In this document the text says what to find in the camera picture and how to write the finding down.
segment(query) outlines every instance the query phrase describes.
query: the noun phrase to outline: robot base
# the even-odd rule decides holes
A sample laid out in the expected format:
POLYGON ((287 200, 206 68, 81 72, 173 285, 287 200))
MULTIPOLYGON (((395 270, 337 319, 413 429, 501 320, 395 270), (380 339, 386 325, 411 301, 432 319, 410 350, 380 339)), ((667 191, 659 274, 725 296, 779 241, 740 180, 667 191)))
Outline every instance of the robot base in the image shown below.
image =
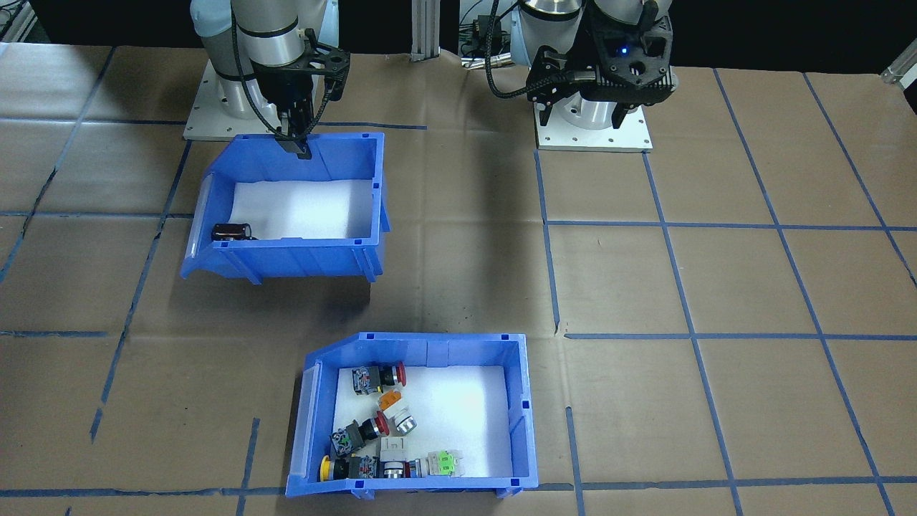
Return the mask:
POLYGON ((553 113, 542 127, 535 109, 538 148, 545 151, 643 152, 653 149, 643 107, 624 117, 619 129, 583 129, 553 113))
MULTIPOLYGON (((186 140, 230 141, 237 134, 268 133, 257 118, 244 119, 228 115, 220 105, 221 95, 216 94, 219 87, 214 67, 208 61, 188 115, 188 123, 184 126, 183 136, 186 140)), ((262 113, 269 122, 278 124, 273 105, 262 113)))

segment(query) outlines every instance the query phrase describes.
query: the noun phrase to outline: blue storage bin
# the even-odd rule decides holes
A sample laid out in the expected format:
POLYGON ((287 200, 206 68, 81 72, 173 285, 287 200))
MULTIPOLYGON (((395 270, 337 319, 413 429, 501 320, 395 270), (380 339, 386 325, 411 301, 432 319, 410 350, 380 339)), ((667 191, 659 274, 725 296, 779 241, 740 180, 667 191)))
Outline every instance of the blue storage bin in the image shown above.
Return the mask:
MULTIPOLYGON (((349 392, 349 395, 357 396, 353 392, 349 392)), ((305 358, 286 496, 349 491, 357 498, 373 499, 377 490, 423 489, 493 490, 502 498, 525 488, 536 488, 538 467, 531 399, 525 336, 522 334, 376 332, 353 335, 310 353, 305 358), (503 436, 508 433, 508 455, 511 462, 508 467, 511 474, 505 477, 345 478, 320 481, 322 459, 330 453, 329 434, 336 430, 333 427, 336 402, 339 399, 338 385, 346 385, 339 384, 338 380, 343 375, 349 375, 349 368, 352 367, 393 365, 397 362, 403 362, 408 369, 453 365, 500 366, 504 383, 499 386, 499 392, 488 392, 487 396, 506 397, 505 419, 499 418, 501 421, 495 421, 494 425, 498 428, 505 425, 503 436)), ((423 415, 414 415, 419 430, 420 425, 425 424, 423 415)), ((352 418, 362 421, 369 416, 354 414, 352 418)), ((443 429, 443 432, 449 432, 449 429, 443 429)), ((448 434, 446 436, 447 440, 451 439, 448 434)), ((414 451, 425 454, 432 450, 414 451)), ((373 453, 356 452, 356 455, 365 454, 373 453)))
POLYGON ((205 269, 224 277, 382 274, 385 232, 390 230, 382 173, 382 133, 313 134, 311 160, 284 151, 270 135, 236 136, 210 164, 201 183, 181 275, 205 269), (213 241, 211 229, 229 220, 236 184, 262 181, 371 180, 369 233, 358 238, 279 238, 213 241))

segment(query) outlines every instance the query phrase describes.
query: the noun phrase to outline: blue tape line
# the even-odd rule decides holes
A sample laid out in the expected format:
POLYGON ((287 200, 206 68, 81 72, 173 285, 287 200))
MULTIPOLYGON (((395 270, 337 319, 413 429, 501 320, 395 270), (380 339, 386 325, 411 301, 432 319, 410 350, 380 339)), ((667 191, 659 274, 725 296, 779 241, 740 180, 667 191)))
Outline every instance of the blue tape line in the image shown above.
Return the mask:
POLYGON ((545 238, 545 256, 547 256, 547 282, 551 289, 551 310, 554 312, 554 332, 560 328, 560 303, 558 302, 558 282, 554 275, 554 254, 551 252, 551 232, 547 228, 547 200, 545 198, 545 180, 541 174, 541 157, 535 149, 535 173, 538 180, 538 202, 541 204, 542 231, 545 238))
POLYGON ((72 124, 76 121, 76 118, 32 118, 32 117, 2 117, 0 116, 0 122, 34 122, 37 124, 42 123, 64 123, 72 124))
POLYGON ((537 488, 527 488, 526 491, 572 491, 573 484, 563 482, 541 484, 537 488))
MULTIPOLYGON (((249 451, 245 455, 245 472, 242 474, 242 489, 247 490, 249 488, 249 480, 251 479, 251 466, 255 462, 255 447, 258 444, 258 428, 261 426, 261 420, 258 418, 251 419, 251 435, 249 436, 249 451)), ((236 503, 236 516, 243 516, 245 514, 245 497, 248 493, 240 494, 238 497, 238 502, 236 503)))
POLYGON ((917 231, 914 226, 834 226, 812 224, 746 224, 742 222, 655 222, 648 220, 549 220, 549 226, 614 226, 640 228, 711 228, 724 230, 824 230, 824 231, 917 231))
POLYGON ((139 126, 183 126, 188 123, 185 120, 119 120, 116 118, 90 118, 85 122, 87 124, 131 124, 139 126))
POLYGON ((79 217, 109 217, 109 218, 127 218, 127 219, 155 219, 160 213, 116 213, 113 211, 37 211, 34 217, 60 217, 60 218, 79 218, 79 217))
MULTIPOLYGON (((574 341, 664 341, 689 339, 690 333, 565 333, 564 337, 574 341)), ((700 341, 731 339, 791 339, 817 340, 824 337, 829 341, 917 341, 917 335, 867 335, 848 333, 694 333, 700 341)))
MULTIPOLYGON (((646 179, 649 181, 649 188, 653 193, 653 202, 656 203, 656 212, 659 215, 659 221, 665 224, 666 215, 662 210, 662 201, 659 198, 659 192, 656 188, 656 180, 653 178, 653 168, 649 164, 649 158, 643 153, 643 166, 646 168, 646 179)), ((739 490, 735 486, 735 474, 733 465, 729 460, 729 451, 726 449, 726 440, 723 436, 723 427, 720 425, 720 416, 716 411, 716 404, 713 402, 713 392, 710 389, 710 380, 707 377, 707 369, 703 364, 703 355, 701 354, 701 345, 698 343, 697 335, 694 331, 694 321, 691 319, 691 310, 688 308, 688 299, 685 296, 685 288, 681 283, 681 273, 679 264, 675 259, 675 248, 672 246, 671 235, 668 233, 668 227, 662 227, 662 236, 666 241, 666 250, 668 259, 671 262, 672 274, 675 276, 675 286, 679 290, 679 299, 681 301, 681 310, 684 312, 685 322, 688 324, 688 332, 691 334, 691 347, 694 350, 694 359, 697 361, 697 368, 701 374, 701 383, 703 384, 703 394, 707 398, 707 407, 710 409, 710 417, 713 421, 713 430, 716 432, 716 442, 720 446, 720 455, 723 456, 723 465, 726 470, 726 478, 729 480, 729 490, 733 495, 733 505, 735 505, 735 515, 743 516, 742 500, 739 498, 739 490)))
POLYGON ((102 497, 187 497, 221 495, 220 488, 205 488, 189 491, 140 491, 113 488, 77 489, 2 489, 2 498, 102 498, 102 497))
POLYGON ((54 176, 57 175, 57 172, 61 169, 63 159, 67 155, 67 151, 70 149, 70 146, 73 144, 73 140, 76 139, 76 132, 79 130, 80 124, 86 117, 86 113, 89 111, 89 105, 92 104, 96 92, 99 91, 99 86, 102 84, 102 78, 105 76, 105 72, 108 70, 108 65, 111 64, 112 58, 114 56, 115 48, 113 47, 112 50, 108 52, 108 57, 105 58, 105 63, 102 65, 102 69, 99 71, 98 76, 95 77, 95 83, 93 83, 92 89, 89 90, 89 95, 86 97, 85 102, 83 102, 83 108, 80 109, 80 115, 77 117, 75 123, 73 124, 73 129, 70 131, 70 136, 67 137, 67 141, 63 144, 61 154, 58 156, 57 161, 54 163, 54 167, 51 169, 51 173, 48 175, 48 179, 46 179, 44 185, 41 186, 39 194, 35 197, 35 202, 32 204, 32 209, 28 212, 26 219, 22 222, 22 230, 19 231, 19 236, 16 238, 16 243, 13 244, 13 249, 6 257, 3 268, 0 269, 0 283, 3 283, 4 280, 6 280, 6 275, 9 273, 9 269, 13 266, 13 261, 19 254, 19 248, 22 247, 22 241, 26 238, 28 225, 32 221, 32 218, 35 217, 35 212, 39 209, 41 199, 48 192, 51 181, 54 180, 54 176))
MULTIPOLYGON (((787 478, 739 478, 735 481, 741 488, 770 486, 836 486, 875 484, 873 477, 787 477, 787 478)), ((917 476, 882 477, 886 484, 917 484, 917 476)), ((582 482, 583 490, 639 490, 639 489, 706 489, 728 488, 728 480, 670 480, 661 482, 582 482)), ((575 487, 566 483, 542 484, 526 491, 573 491, 575 487)), ((69 488, 69 489, 0 489, 0 499, 16 498, 102 498, 102 497, 187 497, 187 496, 282 496, 283 487, 277 488, 202 488, 175 491, 126 490, 114 488, 69 488)))
POLYGON ((95 409, 95 417, 93 418, 93 426, 89 427, 89 442, 95 443, 95 435, 99 433, 99 425, 102 423, 102 408, 99 407, 95 409))
POLYGON ((690 333, 564 333, 573 341, 655 341, 690 339, 690 333))
POLYGON ((285 488, 223 488, 220 489, 221 494, 228 497, 238 497, 238 496, 279 496, 286 492, 285 488))
POLYGON ((736 480, 740 488, 768 486, 842 486, 849 484, 875 484, 873 477, 798 477, 798 478, 746 478, 736 480))
POLYGON ((729 480, 676 480, 669 482, 586 482, 587 491, 629 491, 640 489, 728 488, 729 480))
POLYGON ((383 128, 383 129, 416 129, 416 130, 426 130, 426 126, 411 126, 404 124, 385 124, 379 122, 318 122, 319 126, 326 127, 339 127, 339 128, 349 128, 349 127, 367 127, 367 128, 383 128))
POLYGON ((882 477, 882 482, 887 484, 917 484, 917 476, 882 477))
MULTIPOLYGON (((179 160, 178 169, 175 172, 175 177, 172 179, 169 194, 166 196, 165 205, 162 207, 160 221, 156 227, 156 235, 153 237, 153 242, 149 245, 147 260, 143 264, 143 271, 140 273, 140 279, 137 281, 137 288, 134 290, 134 297, 131 299, 130 309, 127 311, 127 317, 124 321, 124 328, 121 330, 121 336, 118 338, 115 354, 112 356, 112 363, 108 367, 108 376, 105 378, 105 386, 102 387, 102 396, 99 398, 102 406, 108 402, 108 395, 111 392, 112 384, 115 382, 115 372, 117 370, 117 365, 121 360, 121 352, 124 350, 124 343, 127 339, 127 333, 130 331, 130 323, 134 319, 134 312, 137 310, 137 304, 140 302, 140 296, 143 294, 143 286, 147 283, 149 269, 153 265, 153 257, 156 255, 156 250, 159 248, 162 229, 165 227, 166 218, 169 214, 169 208, 171 208, 172 200, 175 198, 175 191, 178 190, 178 184, 182 180, 182 172, 184 171, 185 163, 188 161, 188 154, 191 152, 191 145, 191 141, 187 141, 184 144, 182 158, 179 160)), ((94 424, 94 427, 96 430, 98 430, 98 424, 94 424)))
POLYGON ((885 231, 885 236, 889 238, 891 242, 891 248, 895 250, 895 253, 898 255, 898 259, 901 260, 901 263, 904 264, 904 268, 908 271, 908 275, 911 277, 911 282, 917 286, 917 278, 914 277, 914 272, 911 267, 908 265, 907 259, 904 257, 904 253, 901 252, 901 248, 898 247, 898 243, 895 241, 895 237, 892 236, 891 231, 889 230, 888 225, 885 223, 885 219, 882 218, 882 214, 878 211, 878 205, 876 201, 872 198, 872 195, 869 193, 869 188, 866 186, 866 182, 863 181, 863 176, 860 175, 859 170, 856 168, 854 159, 850 156, 850 152, 847 151, 847 146, 844 145, 844 141, 841 139, 840 133, 837 132, 837 128, 834 126, 834 122, 831 120, 831 117, 828 115, 827 109, 824 108, 822 104, 822 99, 819 98, 818 94, 815 93, 815 87, 812 86, 812 81, 809 80, 809 75, 806 73, 802 74, 802 78, 805 79, 805 83, 809 86, 809 91, 812 92, 812 97, 815 98, 815 102, 818 104, 818 108, 822 110, 822 115, 824 116, 824 121, 828 122, 828 127, 831 128, 831 132, 834 134, 834 139, 837 140, 837 144, 841 146, 841 151, 844 152, 844 157, 847 159, 847 163, 850 164, 850 170, 853 171, 856 181, 859 183, 860 188, 863 190, 863 194, 866 196, 869 205, 872 207, 872 211, 876 214, 876 219, 881 225, 882 229, 885 231))
MULTIPOLYGON (((768 191, 764 186, 764 181, 761 178, 761 173, 757 169, 755 157, 752 155, 751 149, 748 146, 748 141, 745 137, 745 133, 742 131, 738 118, 735 116, 735 111, 733 110, 732 103, 729 101, 729 95, 726 93, 725 86, 723 85, 723 80, 720 78, 720 74, 715 68, 713 69, 713 76, 716 78, 716 83, 720 87, 720 93, 723 95, 723 100, 725 101, 726 107, 729 110, 729 116, 732 117, 733 124, 735 125, 735 131, 738 133, 739 139, 742 141, 742 146, 746 150, 748 162, 751 164, 752 172, 755 173, 755 178, 757 179, 758 186, 761 189, 761 194, 764 196, 764 200, 768 205, 770 216, 774 220, 774 224, 779 226, 777 212, 774 209, 773 203, 770 201, 770 196, 768 195, 768 191)), ((819 339, 822 342, 822 349, 824 350, 825 359, 828 361, 828 365, 831 368, 831 373, 834 376, 834 382, 837 384, 837 388, 841 393, 841 399, 844 401, 844 405, 847 409, 847 415, 850 417, 850 422, 854 426, 854 431, 856 432, 856 437, 860 442, 860 446, 863 448, 863 454, 866 456, 867 462, 869 463, 869 470, 872 472, 872 476, 876 482, 878 492, 882 497, 882 501, 885 503, 885 509, 889 516, 895 516, 895 510, 891 507, 889 494, 886 492, 885 486, 882 483, 882 479, 878 474, 876 461, 873 459, 872 452, 869 451, 869 446, 866 442, 866 438, 863 436, 863 432, 860 430, 859 421, 856 418, 856 414, 854 413, 853 404, 850 402, 850 397, 847 395, 847 391, 844 388, 844 382, 841 380, 840 373, 837 371, 837 365, 834 363, 834 357, 831 354, 831 348, 828 346, 828 341, 824 335, 822 324, 819 322, 818 315, 815 313, 815 307, 812 304, 812 299, 809 297, 809 292, 806 290, 805 284, 802 282, 802 276, 800 274, 799 267, 796 264, 796 260, 793 258, 793 253, 790 250, 790 244, 787 242, 786 234, 784 234, 784 231, 781 228, 777 228, 777 234, 780 236, 780 243, 783 245, 783 251, 787 255, 787 260, 790 262, 790 268, 793 271, 793 275, 796 277, 796 283, 799 285, 800 291, 802 292, 802 298, 805 300, 806 308, 809 310, 809 315, 812 317, 812 324, 814 324, 815 331, 818 333, 819 339)))
MULTIPOLYGON (((68 122, 73 123, 77 120, 73 118, 30 118, 30 117, 2 117, 0 121, 9 122, 68 122)), ((148 125, 148 126, 183 126, 188 123, 186 120, 144 120, 144 119, 118 119, 118 118, 89 118, 85 120, 90 124, 131 124, 131 125, 148 125)), ((410 124, 387 124, 382 122, 318 122, 319 126, 326 127, 367 127, 382 129, 415 129, 427 130, 427 126, 415 126, 410 124)))
POLYGON ((10 337, 62 337, 64 339, 99 339, 107 337, 107 331, 20 331, 20 330, 0 330, 0 335, 10 337))
POLYGON ((571 407, 567 407, 567 437, 570 441, 570 462, 573 464, 573 491, 576 493, 577 514, 586 516, 586 502, 582 497, 580 452, 576 445, 576 428, 573 425, 573 408, 571 407))

